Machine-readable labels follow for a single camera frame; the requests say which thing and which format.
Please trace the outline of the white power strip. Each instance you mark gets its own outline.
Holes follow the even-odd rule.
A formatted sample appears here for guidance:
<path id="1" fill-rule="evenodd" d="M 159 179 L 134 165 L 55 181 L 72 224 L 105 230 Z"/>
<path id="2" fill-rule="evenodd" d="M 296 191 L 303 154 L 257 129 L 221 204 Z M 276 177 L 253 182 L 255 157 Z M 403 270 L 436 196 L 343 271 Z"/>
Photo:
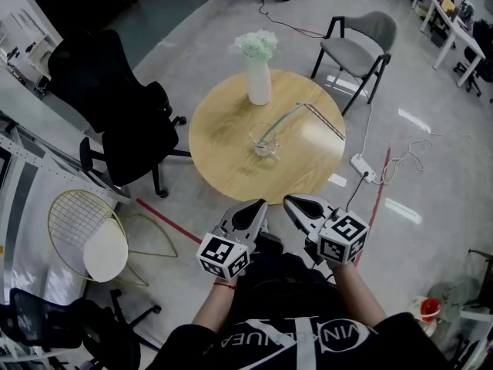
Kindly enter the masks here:
<path id="1" fill-rule="evenodd" d="M 367 183 L 372 183 L 376 176 L 374 170 L 359 154 L 355 154 L 350 159 L 350 165 L 364 178 Z"/>

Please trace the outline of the white flower bunch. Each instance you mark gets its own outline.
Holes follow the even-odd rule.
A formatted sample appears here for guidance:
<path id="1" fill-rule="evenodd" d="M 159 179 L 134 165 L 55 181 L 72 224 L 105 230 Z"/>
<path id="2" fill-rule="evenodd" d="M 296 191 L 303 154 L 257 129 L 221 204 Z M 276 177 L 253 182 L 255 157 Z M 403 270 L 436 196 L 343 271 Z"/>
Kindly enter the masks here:
<path id="1" fill-rule="evenodd" d="M 268 62 L 277 50 L 278 39 L 273 32 L 259 29 L 237 36 L 229 52 L 250 59 Z"/>

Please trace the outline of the white container with red top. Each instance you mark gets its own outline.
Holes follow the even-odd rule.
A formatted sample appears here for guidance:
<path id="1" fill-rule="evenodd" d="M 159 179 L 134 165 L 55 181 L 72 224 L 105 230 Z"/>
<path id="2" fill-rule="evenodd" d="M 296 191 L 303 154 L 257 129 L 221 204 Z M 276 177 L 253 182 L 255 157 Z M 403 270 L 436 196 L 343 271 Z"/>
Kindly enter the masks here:
<path id="1" fill-rule="evenodd" d="M 418 323 L 428 337 L 436 331 L 440 311 L 441 305 L 438 299 L 426 298 L 421 303 Z"/>

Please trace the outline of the grey chair with black legs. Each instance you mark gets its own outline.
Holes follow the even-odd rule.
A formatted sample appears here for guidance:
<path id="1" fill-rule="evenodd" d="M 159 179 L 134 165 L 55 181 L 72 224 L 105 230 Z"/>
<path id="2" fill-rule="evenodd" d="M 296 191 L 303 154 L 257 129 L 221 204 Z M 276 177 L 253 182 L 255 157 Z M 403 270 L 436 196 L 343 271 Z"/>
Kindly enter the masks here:
<path id="1" fill-rule="evenodd" d="M 365 35 L 377 43 L 382 53 L 374 58 L 365 48 L 345 37 L 345 31 L 350 29 Z M 357 91 L 346 105 L 342 115 L 345 115 L 372 76 L 376 82 L 367 102 L 371 104 L 384 70 L 391 60 L 391 52 L 397 37 L 397 23 L 388 14 L 380 11 L 369 12 L 359 17 L 334 16 L 326 35 L 320 41 L 320 53 L 311 73 L 313 79 L 320 67 L 324 56 L 332 58 L 339 66 L 339 70 L 361 79 Z"/>

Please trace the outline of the person's black printed shirt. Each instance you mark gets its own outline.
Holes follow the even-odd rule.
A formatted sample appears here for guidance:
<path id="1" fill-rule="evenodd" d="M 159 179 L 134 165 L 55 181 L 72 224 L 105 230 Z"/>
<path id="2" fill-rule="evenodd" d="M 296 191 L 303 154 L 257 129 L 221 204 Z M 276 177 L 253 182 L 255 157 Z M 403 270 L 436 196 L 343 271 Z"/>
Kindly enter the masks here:
<path id="1" fill-rule="evenodd" d="M 248 319 L 223 337 L 199 325 L 175 329 L 146 370 L 451 370 L 414 317 L 374 328 L 349 318 Z"/>

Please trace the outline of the white desk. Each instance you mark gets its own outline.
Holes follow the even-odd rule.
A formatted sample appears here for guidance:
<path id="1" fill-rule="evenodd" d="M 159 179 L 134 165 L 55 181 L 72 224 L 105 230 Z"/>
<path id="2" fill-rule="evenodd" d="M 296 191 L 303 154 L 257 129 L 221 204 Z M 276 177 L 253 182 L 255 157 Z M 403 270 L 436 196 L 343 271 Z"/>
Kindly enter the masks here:
<path id="1" fill-rule="evenodd" d="M 445 11 L 440 6 L 438 0 L 428 0 L 428 1 L 431 2 L 431 5 L 430 5 L 430 8 L 428 10 L 428 13 L 426 14 L 426 16 L 424 18 L 422 25 L 420 27 L 420 31 L 425 32 L 427 25 L 430 21 L 430 18 L 434 13 L 438 13 L 440 15 L 440 17 L 444 20 L 445 25 L 450 29 L 449 35 L 446 38 L 443 46 L 441 47 L 439 55 L 433 64 L 433 69 L 437 70 L 439 68 L 439 66 L 441 65 L 445 56 L 451 50 L 453 43 L 457 39 L 460 39 L 461 41 L 465 42 L 466 46 L 471 48 L 476 54 L 475 58 L 473 59 L 473 62 L 469 65 L 469 67 L 465 70 L 465 72 L 462 74 L 462 76 L 456 82 L 456 86 L 458 88 L 460 88 L 464 85 L 464 83 L 468 80 L 470 75 L 474 72 L 474 70 L 476 69 L 479 62 L 481 60 L 486 59 L 485 54 L 483 53 L 481 47 L 479 46 L 477 41 L 473 38 L 473 36 L 469 35 L 460 26 L 458 19 L 450 20 L 450 18 L 446 15 Z M 413 10 L 415 10 L 417 3 L 418 3 L 418 0 L 413 0 L 412 6 L 411 6 L 411 8 Z"/>

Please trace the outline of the white metal shelving unit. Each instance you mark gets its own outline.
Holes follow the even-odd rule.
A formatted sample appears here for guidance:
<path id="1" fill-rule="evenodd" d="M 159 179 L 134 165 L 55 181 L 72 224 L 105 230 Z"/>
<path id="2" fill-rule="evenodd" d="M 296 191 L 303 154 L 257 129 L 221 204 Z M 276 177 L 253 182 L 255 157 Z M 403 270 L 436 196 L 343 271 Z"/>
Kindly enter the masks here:
<path id="1" fill-rule="evenodd" d="M 48 231 L 52 201 L 67 190 L 88 191 L 111 207 L 130 201 L 0 111 L 0 302 L 12 288 L 57 304 L 82 296 L 85 278 L 57 255 Z"/>

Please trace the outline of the person's dark trousers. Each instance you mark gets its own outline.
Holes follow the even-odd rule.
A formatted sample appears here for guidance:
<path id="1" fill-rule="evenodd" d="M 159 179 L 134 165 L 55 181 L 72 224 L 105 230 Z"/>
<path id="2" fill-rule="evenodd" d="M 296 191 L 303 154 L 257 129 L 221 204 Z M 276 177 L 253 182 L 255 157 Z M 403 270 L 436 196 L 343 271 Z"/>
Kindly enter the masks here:
<path id="1" fill-rule="evenodd" d="M 283 250 L 282 241 L 260 233 L 245 275 L 237 280 L 232 319 L 285 319 L 349 314 L 339 291 L 303 259 Z"/>

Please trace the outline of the person's right forearm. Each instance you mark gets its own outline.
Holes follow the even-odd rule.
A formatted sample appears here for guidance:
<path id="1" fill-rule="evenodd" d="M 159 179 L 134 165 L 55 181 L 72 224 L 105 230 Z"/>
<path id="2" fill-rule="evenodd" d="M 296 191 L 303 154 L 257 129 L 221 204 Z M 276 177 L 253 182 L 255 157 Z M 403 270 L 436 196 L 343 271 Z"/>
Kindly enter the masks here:
<path id="1" fill-rule="evenodd" d="M 348 311 L 356 321 L 373 328 L 387 318 L 353 262 L 334 268 L 332 274 Z"/>

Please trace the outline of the black desk chair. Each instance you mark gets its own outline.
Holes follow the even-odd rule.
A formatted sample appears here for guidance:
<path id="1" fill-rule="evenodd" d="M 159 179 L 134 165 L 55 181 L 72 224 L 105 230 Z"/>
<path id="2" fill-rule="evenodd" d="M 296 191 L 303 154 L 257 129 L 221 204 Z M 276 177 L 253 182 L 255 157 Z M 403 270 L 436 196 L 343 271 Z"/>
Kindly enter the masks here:
<path id="1" fill-rule="evenodd" d="M 478 43 L 485 58 L 474 68 L 472 74 L 466 80 L 466 91 L 469 93 L 472 87 L 477 91 L 477 97 L 481 96 L 481 90 L 476 83 L 477 78 L 487 83 L 493 83 L 493 24 L 484 19 L 476 21 L 473 25 L 472 35 Z"/>

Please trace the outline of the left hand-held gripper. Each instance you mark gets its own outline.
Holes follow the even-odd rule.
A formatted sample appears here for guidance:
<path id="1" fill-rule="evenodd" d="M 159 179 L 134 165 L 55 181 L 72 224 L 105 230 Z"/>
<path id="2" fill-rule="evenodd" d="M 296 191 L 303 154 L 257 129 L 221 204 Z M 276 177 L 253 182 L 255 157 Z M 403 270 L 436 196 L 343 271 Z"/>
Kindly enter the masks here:
<path id="1" fill-rule="evenodd" d="M 255 239 L 267 214 L 264 199 L 248 200 L 231 207 L 196 252 L 200 267 L 223 281 L 237 277 L 251 262 Z"/>

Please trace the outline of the black padded office chair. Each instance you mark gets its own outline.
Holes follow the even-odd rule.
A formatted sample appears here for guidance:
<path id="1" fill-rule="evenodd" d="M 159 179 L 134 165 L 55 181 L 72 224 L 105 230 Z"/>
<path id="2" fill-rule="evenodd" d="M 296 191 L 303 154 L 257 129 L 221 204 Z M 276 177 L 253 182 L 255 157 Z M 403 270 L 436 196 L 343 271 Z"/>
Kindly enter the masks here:
<path id="1" fill-rule="evenodd" d="M 176 128 L 187 120 L 172 115 L 169 97 L 158 82 L 143 85 L 134 76 L 118 33 L 71 35 L 52 52 L 48 68 L 51 93 L 102 138 L 102 152 L 92 149 L 89 138 L 79 144 L 83 170 L 92 171 L 94 160 L 100 160 L 117 187 L 151 173 L 156 195 L 168 197 L 160 185 L 159 165 L 168 156 L 191 155 L 177 148 Z"/>

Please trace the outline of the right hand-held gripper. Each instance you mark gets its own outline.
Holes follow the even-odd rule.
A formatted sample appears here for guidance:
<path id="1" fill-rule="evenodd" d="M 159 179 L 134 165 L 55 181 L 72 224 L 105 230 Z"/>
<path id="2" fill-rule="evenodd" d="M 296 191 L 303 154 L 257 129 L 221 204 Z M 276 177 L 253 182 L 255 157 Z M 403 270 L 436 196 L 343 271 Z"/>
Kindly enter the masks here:
<path id="1" fill-rule="evenodd" d="M 324 198 L 304 193 L 286 195 L 283 207 L 307 235 L 304 250 L 316 265 L 345 265 L 363 250 L 370 228 L 353 211 L 334 209 Z"/>

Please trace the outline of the black mesh office chair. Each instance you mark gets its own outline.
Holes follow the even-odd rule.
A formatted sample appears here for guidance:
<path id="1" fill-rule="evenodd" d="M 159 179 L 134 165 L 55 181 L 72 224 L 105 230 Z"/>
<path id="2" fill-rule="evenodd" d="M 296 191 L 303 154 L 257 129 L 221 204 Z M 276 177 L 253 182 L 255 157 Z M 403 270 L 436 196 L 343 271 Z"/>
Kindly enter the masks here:
<path id="1" fill-rule="evenodd" d="M 25 346 L 75 349 L 84 347 L 92 356 L 88 370 L 139 370 L 141 347 L 159 348 L 135 332 L 135 327 L 162 308 L 155 304 L 127 321 L 119 303 L 122 292 L 112 289 L 112 306 L 101 308 L 79 298 L 67 305 L 49 302 L 19 288 L 0 304 L 0 331 Z"/>

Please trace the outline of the round wooden table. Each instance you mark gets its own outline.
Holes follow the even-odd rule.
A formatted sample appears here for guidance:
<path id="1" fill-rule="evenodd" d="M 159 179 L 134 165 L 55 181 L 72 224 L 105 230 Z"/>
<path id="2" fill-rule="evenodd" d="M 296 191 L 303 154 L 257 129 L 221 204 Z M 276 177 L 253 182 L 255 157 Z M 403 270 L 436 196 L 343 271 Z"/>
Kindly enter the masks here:
<path id="1" fill-rule="evenodd" d="M 345 136 L 346 125 L 334 99 L 311 79 L 273 69 L 272 98 L 255 106 L 243 73 L 216 85 L 201 101 L 189 125 L 193 162 L 207 183 L 238 201 L 263 198 L 281 204 L 290 193 L 316 193 L 340 166 L 341 140 L 302 107 L 276 129 L 279 159 L 255 154 L 249 132 L 256 123 L 273 125 L 298 103 L 313 104 Z"/>

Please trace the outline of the teal bent straw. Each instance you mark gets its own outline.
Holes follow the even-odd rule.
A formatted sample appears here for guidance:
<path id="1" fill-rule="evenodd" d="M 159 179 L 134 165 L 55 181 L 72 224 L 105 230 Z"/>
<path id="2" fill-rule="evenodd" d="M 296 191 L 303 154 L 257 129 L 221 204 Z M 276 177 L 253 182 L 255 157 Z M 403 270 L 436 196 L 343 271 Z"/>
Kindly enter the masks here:
<path id="1" fill-rule="evenodd" d="M 287 113 L 284 113 L 277 121 L 274 122 L 273 125 L 271 125 L 268 129 L 266 129 L 262 133 L 262 135 L 260 136 L 258 142 L 259 143 L 263 142 L 270 135 L 270 133 L 272 133 L 288 116 L 292 115 L 297 110 L 299 110 L 300 108 L 305 107 L 305 106 L 306 106 L 305 103 L 298 103 L 297 105 L 295 105 L 294 108 L 292 108 L 291 110 L 289 110 Z"/>

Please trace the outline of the person's left forearm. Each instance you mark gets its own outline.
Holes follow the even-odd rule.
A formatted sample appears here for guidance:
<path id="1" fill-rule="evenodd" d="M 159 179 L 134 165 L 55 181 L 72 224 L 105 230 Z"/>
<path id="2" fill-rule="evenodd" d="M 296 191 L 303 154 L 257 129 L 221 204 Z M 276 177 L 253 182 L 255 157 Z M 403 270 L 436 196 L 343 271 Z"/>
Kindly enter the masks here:
<path id="1" fill-rule="evenodd" d="M 230 313 L 236 289 L 236 278 L 231 281 L 216 279 L 192 324 L 218 333 Z"/>

